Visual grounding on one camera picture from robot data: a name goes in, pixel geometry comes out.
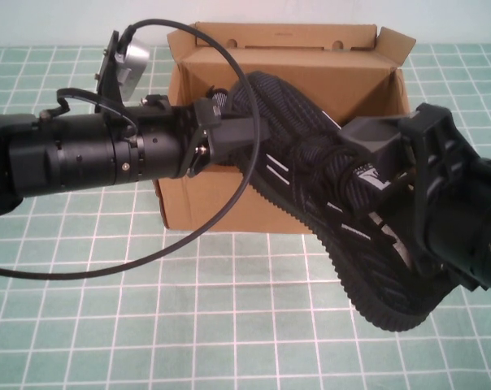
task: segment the box handle hole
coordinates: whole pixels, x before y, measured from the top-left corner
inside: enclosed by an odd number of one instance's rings
[[[342,41],[335,41],[332,44],[332,50],[343,50],[343,42]]]
[[[226,48],[235,48],[238,47],[237,40],[235,39],[230,39],[228,43],[226,43]]]

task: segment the box flap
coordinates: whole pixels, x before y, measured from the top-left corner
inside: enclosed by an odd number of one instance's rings
[[[191,53],[197,45],[195,36],[183,30],[175,30],[167,35],[167,43],[170,46],[172,57],[176,63],[182,60],[184,56]]]
[[[404,89],[402,69],[392,71],[388,77],[371,86],[367,91],[368,93],[360,98],[358,103],[345,115],[346,121],[351,121],[360,115],[386,116],[410,111]]]
[[[216,88],[230,89],[237,82],[237,76],[225,61],[192,61],[193,56],[199,58],[202,51],[204,50],[197,50],[180,65],[181,69],[185,70],[183,79],[185,93],[190,99],[205,96],[212,85]],[[253,50],[237,51],[245,53]],[[378,59],[380,56],[371,55],[370,57]],[[249,56],[240,61],[244,72],[261,71],[279,76],[299,89],[340,124],[347,118],[345,114],[350,115],[360,101],[393,73],[389,60],[386,58],[384,60],[379,58],[380,61],[375,61],[372,67],[363,67],[361,60],[359,63],[346,61],[343,63],[344,66],[338,66],[342,63],[338,60],[338,63],[334,64],[336,67],[330,67],[327,66],[333,63],[330,60],[321,63],[314,61],[314,66],[304,66],[293,63],[289,65],[289,63],[280,61],[280,57],[276,57],[276,61],[272,62],[254,61],[254,56],[250,57],[251,61],[247,59]]]
[[[374,55],[372,51],[336,52],[323,50],[291,50],[291,49],[228,49],[241,67],[246,66],[276,66],[276,67],[328,67],[328,68],[365,68],[391,69],[395,62]],[[229,67],[220,53],[209,47],[196,49],[187,55],[182,63],[188,66],[217,66]]]
[[[197,23],[197,28],[226,47],[297,47],[322,50],[373,49],[374,24]],[[197,40],[197,46],[207,46]]]
[[[184,101],[180,86],[180,69],[179,67],[173,67],[170,86],[167,89],[167,98],[170,101],[170,104],[174,106],[181,105]]]
[[[406,57],[415,45],[416,39],[382,27],[376,40],[376,53],[394,61],[399,67],[404,64]]]

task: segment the black cable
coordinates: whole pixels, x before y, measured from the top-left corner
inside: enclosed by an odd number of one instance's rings
[[[78,88],[58,89],[57,96],[58,102],[65,102],[66,104],[68,103],[65,98],[70,98],[94,104],[95,106],[100,106],[101,108],[113,112],[114,114],[126,120],[128,124],[132,126],[135,134],[137,134],[138,132],[137,118],[130,111],[128,111],[123,104],[119,102],[114,102],[113,100],[107,99],[106,97],[98,95],[97,93]]]
[[[132,40],[133,34],[136,32],[138,28],[151,26],[151,25],[177,28],[179,30],[186,31],[187,33],[190,33],[195,37],[203,39],[205,42],[207,42],[210,46],[214,47],[217,51],[219,51],[223,55],[223,57],[228,61],[231,68],[236,72],[239,81],[243,84],[245,92],[247,93],[247,97],[251,102],[253,123],[254,123],[254,146],[253,146],[253,153],[251,156],[250,165],[247,168],[247,171],[244,174],[242,182],[238,186],[237,191],[231,196],[231,198],[229,198],[229,201],[222,207],[222,209],[220,209],[218,213],[216,213],[210,220],[204,223],[199,229],[195,230],[194,232],[191,232],[189,235],[180,239],[175,244],[172,244],[167,248],[159,250],[158,252],[153,253],[149,256],[139,258],[137,260],[133,260],[131,262],[122,264],[120,266],[113,266],[101,270],[85,271],[85,272],[50,274],[50,273],[39,273],[39,272],[12,271],[12,270],[6,270],[0,268],[0,276],[6,276],[11,278],[17,278],[17,279],[28,279],[28,280],[78,280],[78,279],[89,279],[89,278],[96,278],[99,276],[113,275],[119,272],[124,272],[139,266],[143,266],[149,262],[153,262],[154,260],[157,260],[158,258],[167,256],[172,252],[175,252],[176,250],[194,241],[195,239],[199,238],[200,235],[202,235],[204,232],[207,232],[211,227],[213,227],[217,222],[219,222],[222,219],[222,217],[224,217],[231,210],[231,208],[235,205],[235,203],[237,203],[240,196],[246,190],[247,186],[249,185],[251,176],[253,175],[254,167],[258,160],[259,150],[260,150],[260,113],[256,102],[256,97],[253,93],[253,89],[251,88],[251,84],[247,80],[247,76],[240,69],[240,66],[238,65],[237,61],[220,43],[215,41],[213,38],[207,36],[204,32],[198,31],[196,28],[190,27],[186,24],[173,22],[170,20],[148,19],[148,20],[142,20],[141,22],[138,22],[130,26],[127,29],[127,31],[123,33],[123,36],[121,37],[121,42],[123,43],[123,46],[128,45],[128,43]]]

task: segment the shoe sole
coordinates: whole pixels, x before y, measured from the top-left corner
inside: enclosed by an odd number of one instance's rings
[[[243,174],[249,164],[249,159],[244,154],[238,154],[236,165]],[[388,307],[384,302],[376,298],[374,289],[370,289],[367,281],[355,270],[345,255],[328,238],[328,231],[320,226],[312,218],[302,213],[289,201],[276,194],[273,188],[255,172],[251,178],[250,185],[260,196],[272,205],[293,216],[310,229],[327,250],[341,286],[344,288],[347,297],[350,299],[354,308],[370,323],[386,331],[404,332],[414,327],[418,327],[426,320],[431,311],[417,315],[404,314]],[[448,292],[443,292],[438,301],[440,302]]]

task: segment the shoe logo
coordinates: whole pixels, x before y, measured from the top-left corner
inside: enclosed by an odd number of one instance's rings
[[[389,181],[386,181],[383,183],[379,179],[379,173],[376,171],[375,168],[370,168],[366,171],[358,173],[358,177],[359,177],[359,179],[363,179],[366,182],[372,184],[374,187],[376,187],[377,189],[379,189],[381,191],[383,189],[386,189],[390,185]]]
[[[267,158],[269,160],[271,160],[273,163],[275,163],[279,168],[283,169],[284,171],[286,172],[289,172],[289,169],[284,165],[282,164],[281,162],[279,162],[278,160],[276,160],[274,157],[272,157],[270,154],[266,154]],[[278,173],[276,171],[275,168],[271,167],[269,164],[266,165],[266,168],[274,175],[276,176],[278,179],[280,179],[281,181],[283,181],[284,183],[286,183],[287,185],[290,185],[290,182],[285,179],[280,173]]]

